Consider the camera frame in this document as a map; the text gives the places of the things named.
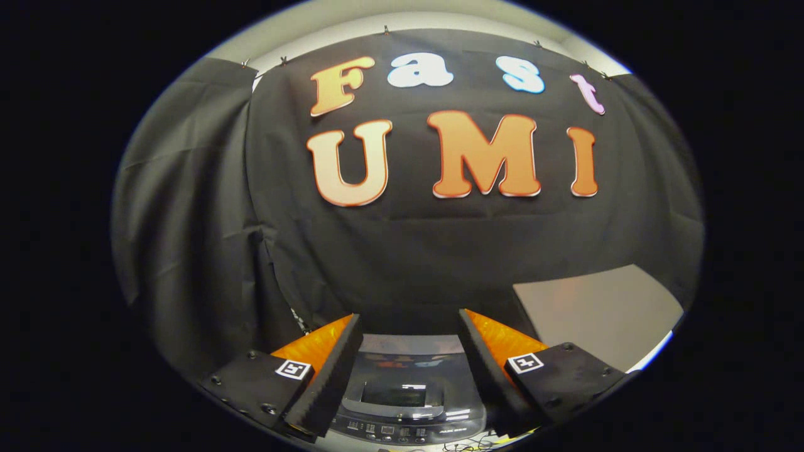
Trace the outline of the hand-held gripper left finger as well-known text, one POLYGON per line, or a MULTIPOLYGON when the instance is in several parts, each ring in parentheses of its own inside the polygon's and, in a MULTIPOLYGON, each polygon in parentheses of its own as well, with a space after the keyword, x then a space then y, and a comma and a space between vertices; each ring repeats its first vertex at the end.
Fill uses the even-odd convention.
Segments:
POLYGON ((249 350, 201 378, 201 390, 271 434, 327 435, 364 340, 360 315, 329 323, 280 349, 249 350))

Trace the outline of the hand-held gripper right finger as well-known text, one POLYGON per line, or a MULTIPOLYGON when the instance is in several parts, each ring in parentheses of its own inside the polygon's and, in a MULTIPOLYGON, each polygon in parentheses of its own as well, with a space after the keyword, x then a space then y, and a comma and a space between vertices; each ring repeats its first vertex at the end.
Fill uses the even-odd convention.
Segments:
POLYGON ((511 438, 565 424, 627 381, 577 344, 546 346, 469 309, 459 311, 459 340, 491 427, 511 438))

